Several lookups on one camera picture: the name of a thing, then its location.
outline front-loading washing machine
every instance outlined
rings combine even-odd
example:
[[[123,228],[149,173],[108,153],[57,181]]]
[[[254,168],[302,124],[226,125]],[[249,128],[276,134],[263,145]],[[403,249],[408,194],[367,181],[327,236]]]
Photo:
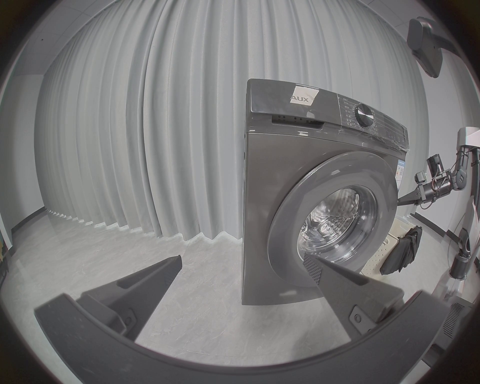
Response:
[[[360,271],[397,208],[406,128],[333,92],[275,80],[247,84],[242,304],[321,296],[313,254]]]

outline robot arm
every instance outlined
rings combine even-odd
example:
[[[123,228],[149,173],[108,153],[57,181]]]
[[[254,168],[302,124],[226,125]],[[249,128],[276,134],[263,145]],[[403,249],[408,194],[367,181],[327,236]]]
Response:
[[[434,203],[440,197],[448,195],[452,190],[461,191],[467,185],[468,153],[480,147],[480,128],[460,128],[457,136],[457,153],[455,169],[445,170],[436,154],[427,159],[428,168],[432,175],[432,181],[427,181],[425,172],[415,175],[417,187],[414,191],[398,199],[398,205],[420,205]]]

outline floor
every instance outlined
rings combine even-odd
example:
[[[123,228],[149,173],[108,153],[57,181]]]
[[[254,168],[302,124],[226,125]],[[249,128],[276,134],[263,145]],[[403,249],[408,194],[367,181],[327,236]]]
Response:
[[[388,276],[405,291],[431,292],[448,268],[448,241],[423,226],[413,264]],[[14,235],[16,254],[0,291],[9,315],[32,350],[63,382],[79,383],[44,337],[33,309],[66,292],[81,292],[180,254],[183,269],[136,342],[167,355],[219,365],[265,365],[318,354],[349,341],[325,299],[280,306],[240,304],[241,241],[226,233],[156,238],[115,226],[92,226],[43,213]],[[450,262],[456,250],[450,247]],[[480,292],[469,275],[464,298]],[[428,367],[420,362],[403,381],[415,383]]]

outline door glass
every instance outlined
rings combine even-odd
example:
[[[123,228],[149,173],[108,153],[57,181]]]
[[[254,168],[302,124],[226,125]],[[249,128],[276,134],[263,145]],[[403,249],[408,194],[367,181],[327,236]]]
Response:
[[[361,186],[333,192],[310,212],[298,236],[297,249],[339,263],[349,259],[365,241],[376,222],[373,193]]]

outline gray curtain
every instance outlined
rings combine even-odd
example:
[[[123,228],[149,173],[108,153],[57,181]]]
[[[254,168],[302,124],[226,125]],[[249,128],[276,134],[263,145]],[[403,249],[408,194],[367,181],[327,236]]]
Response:
[[[413,188],[428,153],[420,72],[401,37],[363,5],[123,0],[45,75],[35,145],[46,207],[157,235],[240,238],[253,77],[332,90],[405,125],[400,193]]]

